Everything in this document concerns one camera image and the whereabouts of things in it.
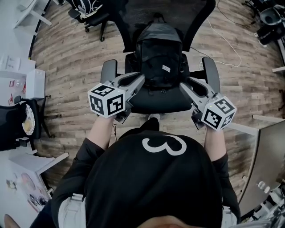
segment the number 3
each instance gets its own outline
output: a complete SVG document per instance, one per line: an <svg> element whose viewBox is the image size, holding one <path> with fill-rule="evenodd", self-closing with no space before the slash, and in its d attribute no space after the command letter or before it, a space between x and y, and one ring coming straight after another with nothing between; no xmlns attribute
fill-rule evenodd
<svg viewBox="0 0 285 228"><path fill-rule="evenodd" d="M180 142L182 148L179 150L179 151L174 151L172 150L167 142L165 142L163 145L159 146L159 147L151 147L149 146L147 143L148 141L150 140L149 138L145 138L142 140L142 145L143 147L148 151L148 152L151 152L151 153L157 153L157 152L161 152L163 151L164 149L166 149L166 151L172 155L172 156L178 156L178 155L181 155L183 154L185 151L186 151L186 148L187 148L187 145L186 143L179 137L175 136L175 135L165 135L164 136L168 136L168 137L173 137L175 138L178 142Z"/></svg>

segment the backpack tag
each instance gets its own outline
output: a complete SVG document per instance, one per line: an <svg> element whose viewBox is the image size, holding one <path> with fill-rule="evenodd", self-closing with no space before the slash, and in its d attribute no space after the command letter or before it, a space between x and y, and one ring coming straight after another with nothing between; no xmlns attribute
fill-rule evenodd
<svg viewBox="0 0 285 228"><path fill-rule="evenodd" d="M165 65L162 65L162 69L163 69L163 70L166 70L167 72L170 73L170 68L169 68L169 67L167 67L167 66L165 66Z"/></svg>

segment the shoe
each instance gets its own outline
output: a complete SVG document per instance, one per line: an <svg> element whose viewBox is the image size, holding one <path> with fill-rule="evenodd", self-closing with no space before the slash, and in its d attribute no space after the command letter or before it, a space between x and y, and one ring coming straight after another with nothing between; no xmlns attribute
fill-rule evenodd
<svg viewBox="0 0 285 228"><path fill-rule="evenodd" d="M150 114L150 116L147 118L149 120L150 118L156 118L158 122L160 121L160 115L159 114Z"/></svg>
<svg viewBox="0 0 285 228"><path fill-rule="evenodd" d="M258 41L264 48L267 48L267 45L263 45L260 41Z"/></svg>

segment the white cable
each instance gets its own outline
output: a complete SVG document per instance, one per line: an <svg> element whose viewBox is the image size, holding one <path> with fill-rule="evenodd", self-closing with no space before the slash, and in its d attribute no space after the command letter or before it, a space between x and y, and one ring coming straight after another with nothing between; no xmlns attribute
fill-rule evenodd
<svg viewBox="0 0 285 228"><path fill-rule="evenodd" d="M85 5L84 5L84 3L83 3L82 0L80 0L80 2L81 2L81 5L82 5L82 7L83 7L83 9L84 9L84 15L86 15L86 7L85 7Z"/></svg>
<svg viewBox="0 0 285 228"><path fill-rule="evenodd" d="M101 4L99 7L93 7L95 2L99 2L99 3L101 3L101 1L98 1L98 0L95 0L95 1L92 3L91 10L92 10L93 12L94 12L95 10L100 9L100 8L101 8L101 6L102 6L102 4Z"/></svg>
<svg viewBox="0 0 285 228"><path fill-rule="evenodd" d="M208 23L209 23L211 29L212 29L215 33L217 33L218 35L220 35L221 37L223 37L223 39L231 46L231 48L234 50L234 52L235 52L235 53L237 54L237 56L240 58L240 63L239 63L239 65L237 65L237 66L235 66L235 65L233 65L233 64L230 64L230 63L220 62L220 61L215 61L215 62L224 64L224 65L231 65L231 66L233 66L233 67L239 67L239 66L241 65L241 63L242 63L242 60L241 60L240 55L236 52L236 50L235 50L235 49L232 47L232 45L227 41L227 39L224 38L224 36L223 36L222 34L218 33L215 29L213 29L213 27L212 27L212 25L211 25L211 23L210 23L210 21L209 21L208 18L207 18L207 21L208 21ZM201 62L199 63L199 69L200 69L200 70L201 70L201 63L202 63L202 60L201 60Z"/></svg>

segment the wooden floor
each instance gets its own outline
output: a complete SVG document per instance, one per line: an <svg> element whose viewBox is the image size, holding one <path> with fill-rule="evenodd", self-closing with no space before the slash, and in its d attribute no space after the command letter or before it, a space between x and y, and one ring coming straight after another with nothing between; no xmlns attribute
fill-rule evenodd
<svg viewBox="0 0 285 228"><path fill-rule="evenodd" d="M252 12L241 5L241 0L222 0L221 10L237 23L252 22ZM69 153L68 160L52 168L46 177L55 186L66 173L84 137L96 119L90 112L87 91L100 79L104 61L118 60L119 73L124 72L124 49L117 27L109 23L105 31L105 42L99 41L99 27L85 33L84 25L68 16L71 7L65 3L56 6L51 2L45 17L52 22L48 27L41 24L36 38L32 59L37 68L46 71L45 93L52 96L47 101L46 115L62 114L62 118L47 121L55 138L42 138L36 142L40 155L59 156ZM240 67L217 63L220 74L221 92L238 108L234 122L249 126L265 123L253 121L252 114L281 117L280 89L285 88L285 78L272 73L271 69L282 66L281 57L275 44L263 48L254 37L256 25L243 27L228 21L217 9L209 16L214 29L220 32L241 56ZM215 61L238 65L240 60L228 43L214 33L205 21L196 34L192 47L211 56ZM191 49L187 53L191 71L199 69L202 54ZM146 117L132 114L124 125L117 125L117 137L127 130L139 127ZM183 134L204 143L205 131L197 131L191 120L191 112L166 114L162 116L161 130ZM225 130L229 154L230 180L239 195L242 176L247 174L253 152L253 138L233 130Z"/></svg>

